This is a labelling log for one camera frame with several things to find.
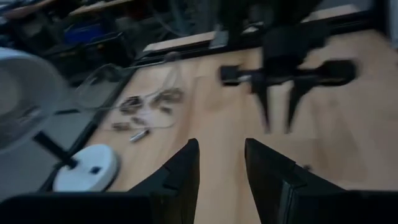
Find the wire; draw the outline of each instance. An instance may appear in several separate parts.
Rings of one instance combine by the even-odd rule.
[[[146,1],[146,2],[147,2],[147,5],[148,5],[148,8],[150,9],[150,11],[152,12],[152,14],[154,15],[154,18],[156,19],[156,21],[157,21],[159,24],[161,24],[162,27],[163,27],[165,30],[167,30],[167,31],[169,31],[169,32],[171,32],[171,33],[173,33],[173,34],[179,36],[179,37],[185,37],[185,36],[186,36],[185,34],[182,34],[182,33],[178,32],[178,31],[176,31],[176,30],[173,30],[166,22],[163,21],[162,17],[161,17],[161,16],[159,15],[159,13],[154,9],[154,5],[153,5],[153,3],[152,3],[152,0]]]

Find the white round base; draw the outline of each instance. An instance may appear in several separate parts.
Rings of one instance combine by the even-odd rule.
[[[55,192],[99,192],[116,177],[118,158],[104,144],[82,149],[73,156],[78,161],[74,169],[63,166],[53,183]]]

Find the desk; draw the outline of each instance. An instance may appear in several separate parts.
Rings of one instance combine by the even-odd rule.
[[[100,2],[97,2],[90,6],[82,6],[78,9],[74,10],[73,12],[69,13],[69,15],[75,16],[75,15],[84,14],[84,13],[88,13],[88,12],[98,12],[98,11],[102,11],[102,10],[106,9],[107,7],[117,6],[119,4],[124,4],[124,3],[132,2],[132,1],[134,1],[134,0],[114,0],[111,2],[100,1]]]
[[[58,0],[43,0],[36,4],[18,7],[13,10],[10,10],[8,12],[5,12],[2,16],[5,17],[6,19],[22,19],[32,13],[35,13],[35,12],[41,10],[45,6],[48,6],[49,4],[51,4],[55,1],[58,1]]]
[[[356,58],[360,77],[338,88],[311,91],[298,108],[290,135],[284,134],[290,83],[271,88],[272,134],[248,86],[222,88],[220,65],[258,68],[261,50],[192,58],[182,63],[187,100],[179,121],[155,129],[136,144],[131,133],[97,129],[88,144],[107,144],[121,157],[111,191],[126,191],[157,170],[189,138],[200,144],[200,188],[195,223],[259,223],[244,163],[244,140],[256,138],[299,165],[346,189],[398,190],[398,55],[376,31],[332,37],[312,52],[304,67],[331,58]],[[120,100],[159,84],[165,65],[137,71]]]

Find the workbench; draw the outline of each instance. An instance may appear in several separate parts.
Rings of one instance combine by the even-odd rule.
[[[85,13],[89,13],[89,12],[98,12],[98,11],[105,10],[109,7],[117,6],[120,4],[127,3],[127,2],[132,2],[132,1],[134,1],[134,0],[113,0],[110,2],[99,1],[99,2],[89,5],[89,6],[82,6],[78,9],[74,10],[73,12],[69,13],[69,15],[76,16],[76,15],[85,14]]]
[[[398,190],[398,55],[378,32],[364,30],[331,37],[325,48],[308,56],[303,67],[314,68],[336,58],[355,59],[359,78],[346,86],[311,91],[298,106],[291,134],[284,134],[291,83],[271,87],[272,132],[266,134],[249,87],[222,87],[218,80],[221,65],[259,68],[261,49],[257,48],[182,61],[186,102],[171,128],[154,129],[132,144],[131,132],[103,127],[108,117],[87,145],[107,144],[117,152],[121,170],[109,190],[127,191],[188,139],[198,139],[195,223],[201,224],[260,223],[246,176],[246,138],[257,139],[300,166],[310,165],[314,174],[342,188]],[[157,88],[167,71],[167,65],[138,70],[117,102]]]

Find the black frame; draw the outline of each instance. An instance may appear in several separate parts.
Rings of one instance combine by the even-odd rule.
[[[347,14],[343,16],[331,17],[327,19],[317,20],[326,22],[331,27],[331,35],[346,34],[350,32],[357,32],[367,29],[376,29],[381,31],[380,27],[384,27],[383,23],[386,21],[381,18],[384,15],[385,7],[380,7],[381,4],[385,4],[386,0],[375,0],[374,5],[370,10]],[[259,32],[253,32],[245,34],[236,45],[227,45],[217,49],[209,49],[210,40],[201,41],[194,44],[180,45],[176,47],[170,47],[167,49],[149,51],[148,54],[136,60],[132,66],[150,66],[152,63],[161,62],[164,59],[164,55],[171,51],[180,52],[181,59],[202,57],[207,55],[222,54],[226,52],[232,52],[236,50],[252,49],[261,46],[261,34]],[[129,74],[129,78],[125,79],[120,85],[119,89],[116,90],[116,94],[113,94],[104,103],[104,107],[112,106],[119,97],[120,93],[124,90],[124,87],[130,81],[131,77],[135,74],[136,70],[132,70]],[[85,144],[89,141],[91,136],[98,128],[98,123],[106,117],[106,111],[99,111],[95,114],[94,118],[90,121],[87,127],[83,130],[80,137],[73,143],[72,147],[68,151],[70,156],[74,155],[78,151],[84,148]],[[45,181],[39,191],[46,191],[51,189],[52,180],[61,168],[63,164],[57,164],[54,171],[50,174],[49,178]]]

